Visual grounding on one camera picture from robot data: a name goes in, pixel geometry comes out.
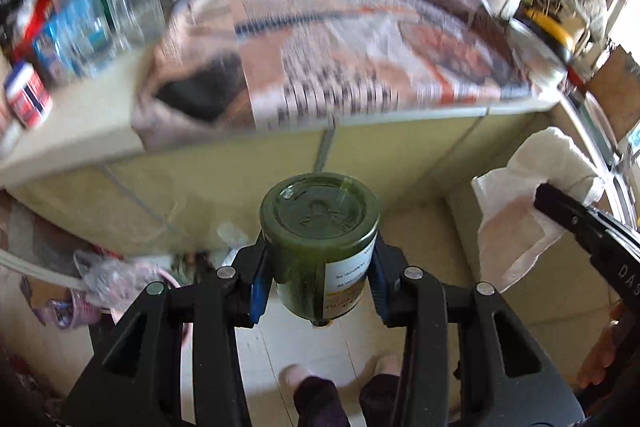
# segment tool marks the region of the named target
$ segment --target red and white box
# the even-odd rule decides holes
[[[53,106],[51,95],[28,62],[15,66],[4,82],[4,94],[15,116],[27,129],[41,126]]]

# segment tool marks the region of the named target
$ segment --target plastic bag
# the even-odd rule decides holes
[[[604,192],[595,167],[556,127],[532,134],[505,168],[472,181],[482,210],[480,277],[500,292],[524,277],[564,233],[533,206],[538,186],[547,182],[582,204]]]
[[[74,261],[87,287],[86,299],[94,305],[124,312],[153,281],[162,280],[147,263],[126,263],[113,257],[76,250]]]
[[[230,221],[221,223],[216,232],[229,248],[213,251],[209,260],[216,269],[231,266],[238,251],[249,245],[249,237]]]
[[[590,29],[594,41],[600,42],[607,29],[607,0],[562,0],[564,8],[575,12]]]

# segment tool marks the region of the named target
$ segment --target black tongs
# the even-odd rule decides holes
[[[583,206],[549,184],[540,185],[534,206],[574,234],[590,254],[591,265],[620,295],[628,310],[616,327],[616,358],[607,368],[604,381],[577,394],[580,405],[588,411],[612,393],[622,380],[630,381],[629,377],[621,378],[625,372],[640,375],[640,367],[636,367],[639,366],[636,360],[640,359],[640,234],[606,212]],[[634,386],[638,384],[636,377],[631,380]]]

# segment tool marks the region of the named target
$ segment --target glass bottle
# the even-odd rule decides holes
[[[273,187],[262,200],[260,223],[283,304],[316,326],[351,310],[379,222],[373,192],[343,174],[300,174]]]

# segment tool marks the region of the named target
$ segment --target paper towel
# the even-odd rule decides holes
[[[502,292],[524,277],[564,229],[533,206],[550,183],[584,205],[598,201],[604,181],[574,141],[556,127],[532,134],[507,166],[474,178],[482,210],[480,275]]]

